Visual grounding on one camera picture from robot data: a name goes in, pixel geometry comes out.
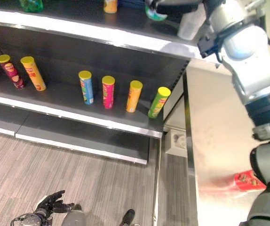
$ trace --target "white counter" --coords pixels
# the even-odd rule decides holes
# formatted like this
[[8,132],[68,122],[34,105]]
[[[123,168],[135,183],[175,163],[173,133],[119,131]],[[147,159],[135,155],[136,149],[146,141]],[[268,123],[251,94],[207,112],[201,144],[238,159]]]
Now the white counter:
[[260,193],[239,192],[228,182],[235,173],[251,169],[249,155],[258,146],[252,121],[231,76],[188,68],[187,83],[193,144],[193,159],[189,155],[188,160],[194,160],[198,224],[238,226]]

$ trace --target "can lid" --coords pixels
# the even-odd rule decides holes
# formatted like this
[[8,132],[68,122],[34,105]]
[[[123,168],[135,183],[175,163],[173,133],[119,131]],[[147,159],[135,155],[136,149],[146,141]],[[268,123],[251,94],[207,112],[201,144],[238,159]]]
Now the can lid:
[[35,59],[32,56],[25,56],[21,58],[20,62],[22,64],[30,64],[35,62]]
[[7,54],[0,55],[0,63],[5,63],[5,62],[9,61],[10,59],[11,59],[11,57]]
[[80,71],[79,72],[79,78],[80,79],[91,79],[91,72],[89,71]]
[[143,84],[140,81],[133,80],[130,83],[130,87],[135,88],[135,89],[142,89]]
[[167,87],[159,87],[158,92],[164,97],[168,97],[169,95],[171,95],[171,91]]
[[115,83],[115,79],[112,76],[104,76],[102,82],[107,85],[113,85]]

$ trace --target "black shoe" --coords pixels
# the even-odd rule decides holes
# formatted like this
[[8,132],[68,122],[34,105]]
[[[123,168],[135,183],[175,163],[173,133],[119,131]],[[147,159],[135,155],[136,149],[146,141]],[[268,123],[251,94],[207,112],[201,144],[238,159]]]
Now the black shoe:
[[82,207],[80,206],[80,204],[75,204],[72,210],[82,210]]
[[133,219],[135,217],[135,211],[133,209],[130,209],[126,212],[124,217],[122,218],[122,222],[120,225],[131,225]]

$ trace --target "black shelf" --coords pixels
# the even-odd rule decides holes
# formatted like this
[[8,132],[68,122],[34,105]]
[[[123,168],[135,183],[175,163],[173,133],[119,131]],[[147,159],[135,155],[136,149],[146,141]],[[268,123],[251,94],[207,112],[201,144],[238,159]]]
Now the black shelf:
[[29,83],[24,89],[17,90],[8,78],[0,77],[0,104],[161,138],[163,112],[156,119],[150,119],[147,115],[149,101],[140,100],[134,113],[125,110],[126,102],[127,95],[117,95],[114,107],[105,109],[102,93],[95,95],[93,104],[84,104],[80,86],[49,82],[45,91],[38,92]]
[[0,105],[0,133],[14,136],[29,112]]
[[147,164],[149,138],[67,119],[30,113],[16,138]]
[[116,14],[103,12],[103,1],[47,0],[37,14],[23,12],[19,1],[0,1],[0,25],[84,38],[114,46],[201,59],[192,41],[177,36],[181,16],[150,20],[144,8],[121,7]]

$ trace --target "black glove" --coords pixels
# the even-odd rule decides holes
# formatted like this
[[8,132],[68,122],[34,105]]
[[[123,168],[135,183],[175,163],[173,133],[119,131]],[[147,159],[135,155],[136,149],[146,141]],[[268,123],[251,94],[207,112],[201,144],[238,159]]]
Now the black glove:
[[65,190],[62,190],[47,196],[42,202],[39,203],[39,205],[37,206],[37,210],[44,209],[47,212],[46,218],[50,217],[52,213],[69,212],[74,207],[74,203],[64,204],[63,200],[57,201],[57,199],[61,198],[62,194],[64,193]]

